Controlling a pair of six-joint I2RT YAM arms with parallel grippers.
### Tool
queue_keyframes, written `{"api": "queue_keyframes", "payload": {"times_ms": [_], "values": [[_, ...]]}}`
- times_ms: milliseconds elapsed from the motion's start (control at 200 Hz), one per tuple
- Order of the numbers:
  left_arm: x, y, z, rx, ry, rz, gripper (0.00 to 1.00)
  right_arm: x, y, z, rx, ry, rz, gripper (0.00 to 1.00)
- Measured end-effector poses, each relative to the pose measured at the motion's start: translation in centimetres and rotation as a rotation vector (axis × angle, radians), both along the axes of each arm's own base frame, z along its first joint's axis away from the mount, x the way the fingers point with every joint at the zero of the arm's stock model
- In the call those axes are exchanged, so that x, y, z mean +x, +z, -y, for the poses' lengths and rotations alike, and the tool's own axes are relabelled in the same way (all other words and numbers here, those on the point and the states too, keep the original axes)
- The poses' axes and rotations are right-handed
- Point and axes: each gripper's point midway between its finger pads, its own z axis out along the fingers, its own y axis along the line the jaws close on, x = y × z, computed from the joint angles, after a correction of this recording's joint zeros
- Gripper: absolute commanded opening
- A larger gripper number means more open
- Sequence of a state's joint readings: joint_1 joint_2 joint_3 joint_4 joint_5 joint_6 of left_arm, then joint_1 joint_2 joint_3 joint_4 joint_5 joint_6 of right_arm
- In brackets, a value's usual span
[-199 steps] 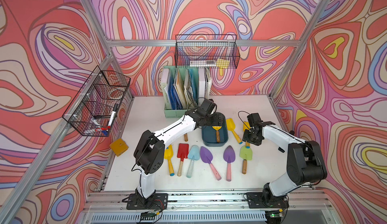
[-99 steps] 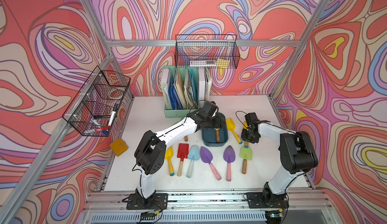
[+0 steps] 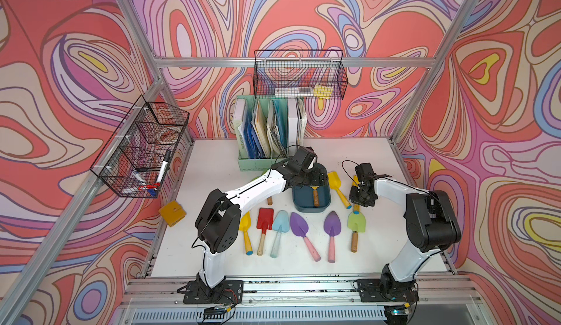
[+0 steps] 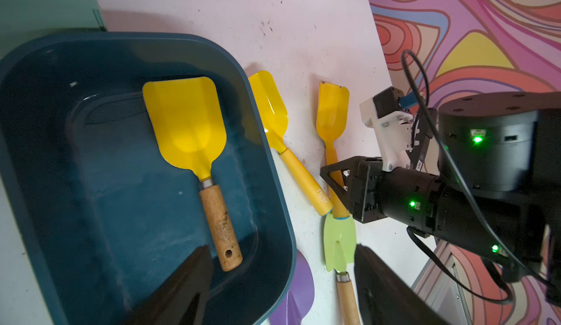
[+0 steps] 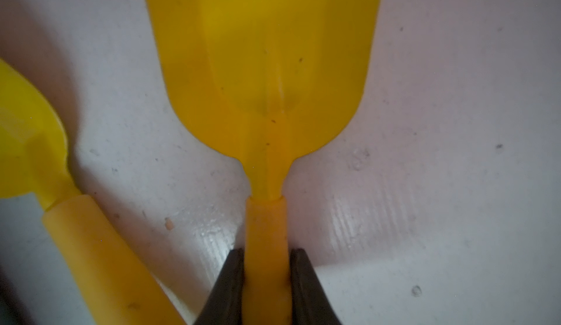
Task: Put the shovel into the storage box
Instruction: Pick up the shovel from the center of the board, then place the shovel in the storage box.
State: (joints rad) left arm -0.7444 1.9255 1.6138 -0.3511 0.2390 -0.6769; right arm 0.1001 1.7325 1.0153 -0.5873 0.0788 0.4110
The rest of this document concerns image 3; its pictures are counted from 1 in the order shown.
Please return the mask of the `dark teal storage box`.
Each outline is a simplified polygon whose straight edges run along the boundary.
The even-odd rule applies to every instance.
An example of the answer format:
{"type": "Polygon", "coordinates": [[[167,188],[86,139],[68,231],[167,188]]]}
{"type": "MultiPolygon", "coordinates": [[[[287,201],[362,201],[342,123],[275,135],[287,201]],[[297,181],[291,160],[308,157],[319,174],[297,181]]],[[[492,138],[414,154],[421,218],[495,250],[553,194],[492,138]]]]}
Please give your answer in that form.
{"type": "Polygon", "coordinates": [[[327,170],[324,165],[316,163],[311,172],[313,175],[313,183],[318,186],[318,195],[320,205],[314,207],[313,194],[311,186],[297,186],[292,189],[292,201],[296,210],[303,213],[320,213],[324,212],[331,204],[330,185],[327,170]]]}

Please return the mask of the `yellow square shovel yellow handle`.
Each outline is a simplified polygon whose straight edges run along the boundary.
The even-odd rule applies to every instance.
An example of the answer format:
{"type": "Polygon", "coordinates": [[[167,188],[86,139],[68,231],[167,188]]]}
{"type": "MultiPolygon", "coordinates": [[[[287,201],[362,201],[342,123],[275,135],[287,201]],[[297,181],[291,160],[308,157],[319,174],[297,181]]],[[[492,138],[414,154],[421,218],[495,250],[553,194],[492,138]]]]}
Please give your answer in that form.
{"type": "Polygon", "coordinates": [[[343,206],[348,210],[352,209],[352,204],[349,202],[349,200],[346,198],[346,196],[343,194],[341,190],[341,180],[339,178],[338,173],[335,171],[329,172],[328,180],[329,180],[330,188],[334,190],[335,193],[338,195],[341,202],[343,203],[343,206]]]}

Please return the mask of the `yellow shovel wooden handle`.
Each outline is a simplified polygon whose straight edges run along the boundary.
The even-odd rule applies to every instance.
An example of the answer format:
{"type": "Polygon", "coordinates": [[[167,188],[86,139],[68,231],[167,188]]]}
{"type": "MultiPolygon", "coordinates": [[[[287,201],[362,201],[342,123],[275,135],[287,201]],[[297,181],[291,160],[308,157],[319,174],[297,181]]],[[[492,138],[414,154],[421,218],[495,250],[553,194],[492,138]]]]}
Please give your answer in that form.
{"type": "Polygon", "coordinates": [[[319,195],[318,195],[318,186],[311,186],[311,189],[312,189],[312,194],[313,194],[314,207],[318,208],[319,205],[320,205],[319,195]]]}

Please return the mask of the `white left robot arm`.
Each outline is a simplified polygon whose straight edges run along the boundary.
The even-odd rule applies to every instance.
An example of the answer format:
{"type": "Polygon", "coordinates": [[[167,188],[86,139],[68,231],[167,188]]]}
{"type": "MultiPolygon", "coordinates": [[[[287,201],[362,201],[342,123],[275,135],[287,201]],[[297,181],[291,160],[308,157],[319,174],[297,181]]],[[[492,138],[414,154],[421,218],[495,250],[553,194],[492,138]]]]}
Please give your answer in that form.
{"type": "Polygon", "coordinates": [[[299,146],[293,156],[274,163],[245,186],[209,193],[195,221],[196,240],[204,250],[198,278],[205,286],[214,289],[225,279],[224,252],[237,239],[242,217],[270,196],[297,186],[310,186],[316,162],[313,148],[299,146]]]}

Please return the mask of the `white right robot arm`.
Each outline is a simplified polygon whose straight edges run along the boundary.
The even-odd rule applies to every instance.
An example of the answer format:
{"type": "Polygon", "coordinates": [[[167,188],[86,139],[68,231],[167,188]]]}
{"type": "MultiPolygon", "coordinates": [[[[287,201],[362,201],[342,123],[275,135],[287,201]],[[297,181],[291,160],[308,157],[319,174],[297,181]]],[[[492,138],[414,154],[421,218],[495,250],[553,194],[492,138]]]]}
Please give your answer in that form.
{"type": "Polygon", "coordinates": [[[400,205],[408,241],[397,257],[384,266],[380,290],[385,297],[415,287],[416,275],[426,262],[461,240],[462,232],[445,191],[429,191],[401,183],[388,174],[377,174],[369,163],[357,164],[349,194],[355,205],[374,207],[383,197],[400,205]]]}

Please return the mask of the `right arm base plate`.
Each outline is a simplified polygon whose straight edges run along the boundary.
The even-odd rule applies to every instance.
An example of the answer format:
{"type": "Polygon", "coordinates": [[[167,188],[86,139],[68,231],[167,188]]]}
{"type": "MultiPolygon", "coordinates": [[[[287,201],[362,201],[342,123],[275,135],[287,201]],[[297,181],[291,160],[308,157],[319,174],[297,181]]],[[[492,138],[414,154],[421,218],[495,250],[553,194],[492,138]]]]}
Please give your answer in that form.
{"type": "Polygon", "coordinates": [[[380,278],[362,278],[353,282],[362,302],[415,303],[419,301],[414,281],[397,282],[380,278]]]}

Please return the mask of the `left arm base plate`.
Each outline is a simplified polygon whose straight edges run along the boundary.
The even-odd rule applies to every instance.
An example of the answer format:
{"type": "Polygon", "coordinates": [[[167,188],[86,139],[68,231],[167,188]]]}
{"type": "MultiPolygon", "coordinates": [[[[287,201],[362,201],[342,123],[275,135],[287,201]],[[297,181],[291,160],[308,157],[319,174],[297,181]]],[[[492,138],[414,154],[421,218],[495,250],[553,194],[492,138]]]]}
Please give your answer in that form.
{"type": "Polygon", "coordinates": [[[241,280],[223,280],[214,288],[206,286],[202,279],[189,281],[177,290],[183,295],[186,305],[227,304],[237,305],[243,300],[244,282],[241,280]]]}

